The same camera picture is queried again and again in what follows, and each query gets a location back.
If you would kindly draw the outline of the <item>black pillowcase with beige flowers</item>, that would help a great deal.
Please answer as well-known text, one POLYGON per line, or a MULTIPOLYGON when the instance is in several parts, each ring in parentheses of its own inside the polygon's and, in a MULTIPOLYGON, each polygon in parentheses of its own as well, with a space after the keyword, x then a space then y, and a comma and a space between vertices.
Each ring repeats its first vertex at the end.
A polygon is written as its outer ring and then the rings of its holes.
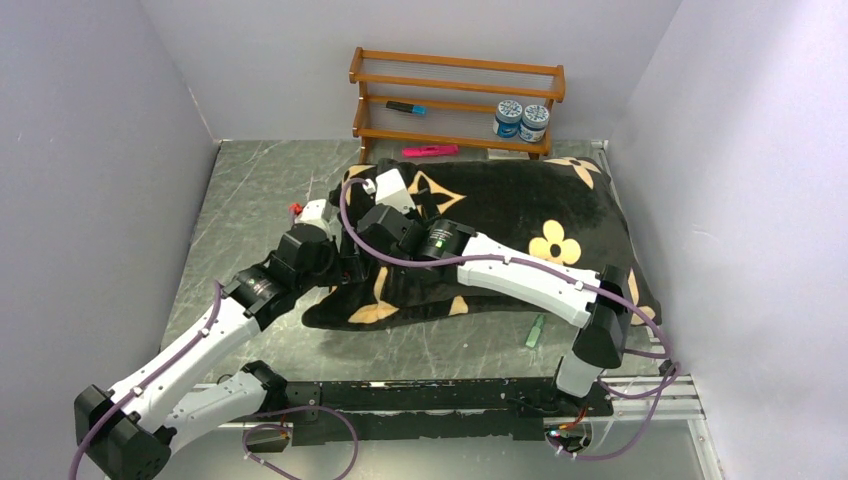
MULTIPOLYGON (((400 162, 354 165, 344 174, 373 179, 397 169, 416 207, 433 206, 443 218, 472 227, 523 253, 563 266, 623 270, 631 301, 645 317, 662 322, 633 250, 627 221, 611 179, 591 159, 400 162)), ((456 315, 531 312, 534 307, 495 292, 450 283, 426 285, 399 268, 370 263, 362 283, 334 288, 309 307, 301 322, 324 330, 383 330, 456 315)))

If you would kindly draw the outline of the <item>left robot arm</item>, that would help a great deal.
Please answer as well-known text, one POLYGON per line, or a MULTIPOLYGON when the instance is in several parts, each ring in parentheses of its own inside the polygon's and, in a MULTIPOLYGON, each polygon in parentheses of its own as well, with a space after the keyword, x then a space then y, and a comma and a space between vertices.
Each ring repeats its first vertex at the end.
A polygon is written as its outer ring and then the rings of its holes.
POLYGON ((214 387, 195 386, 306 292, 346 280, 348 264, 325 221, 295 222, 264 260, 216 283, 211 306, 171 345, 113 386, 91 385, 76 397, 68 478, 89 459, 108 479, 153 479, 173 454, 231 420, 322 410, 263 361, 214 387))

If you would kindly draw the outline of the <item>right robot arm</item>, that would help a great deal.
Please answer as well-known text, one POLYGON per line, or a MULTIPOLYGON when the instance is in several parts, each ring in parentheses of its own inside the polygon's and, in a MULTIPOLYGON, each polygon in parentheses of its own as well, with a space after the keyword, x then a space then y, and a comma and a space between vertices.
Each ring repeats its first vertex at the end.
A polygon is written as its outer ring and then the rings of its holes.
POLYGON ((621 365, 635 305, 628 275, 573 269, 508 248, 473 228, 438 219, 422 223, 377 205, 358 225, 344 228, 379 261, 418 271, 423 278, 491 290, 534 305, 577 328, 561 359, 549 398, 561 414, 583 407, 600 374, 621 365))

